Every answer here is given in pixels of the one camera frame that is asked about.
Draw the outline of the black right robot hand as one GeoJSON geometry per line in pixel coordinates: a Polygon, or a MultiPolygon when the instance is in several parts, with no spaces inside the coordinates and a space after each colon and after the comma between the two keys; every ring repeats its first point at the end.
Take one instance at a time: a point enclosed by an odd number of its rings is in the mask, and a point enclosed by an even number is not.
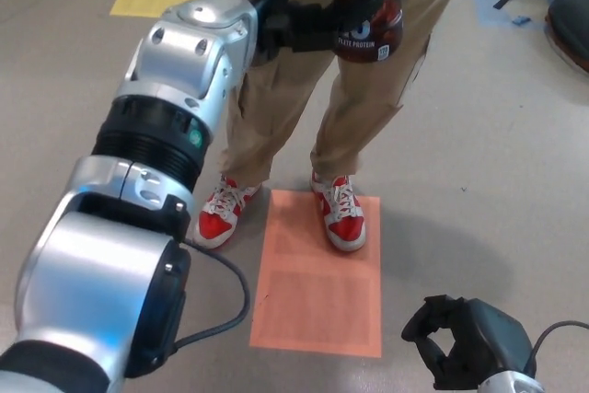
{"type": "Polygon", "coordinates": [[[478,298],[428,296],[401,332],[438,391],[542,392],[523,325],[478,298]]]}

